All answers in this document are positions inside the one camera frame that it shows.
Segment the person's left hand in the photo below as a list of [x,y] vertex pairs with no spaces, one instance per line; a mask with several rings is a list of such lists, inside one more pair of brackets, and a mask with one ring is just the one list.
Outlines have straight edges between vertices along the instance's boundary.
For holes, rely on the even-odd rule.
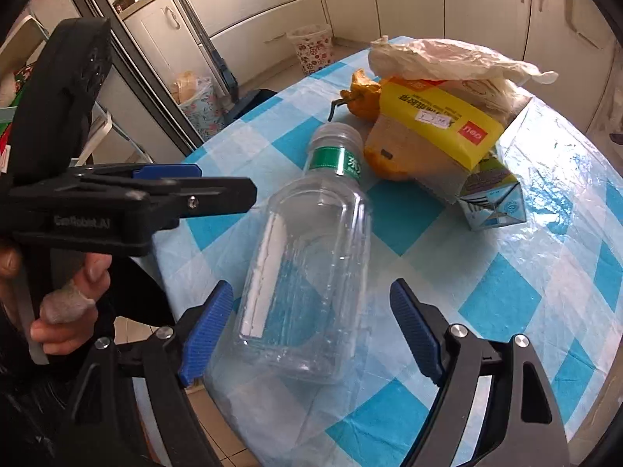
[[[110,255],[86,253],[83,265],[60,289],[44,296],[39,318],[28,325],[31,339],[47,355],[67,355],[83,346],[93,335],[98,317],[96,302],[111,283]],[[1,311],[18,329],[16,279],[21,255],[9,246],[1,246]]]

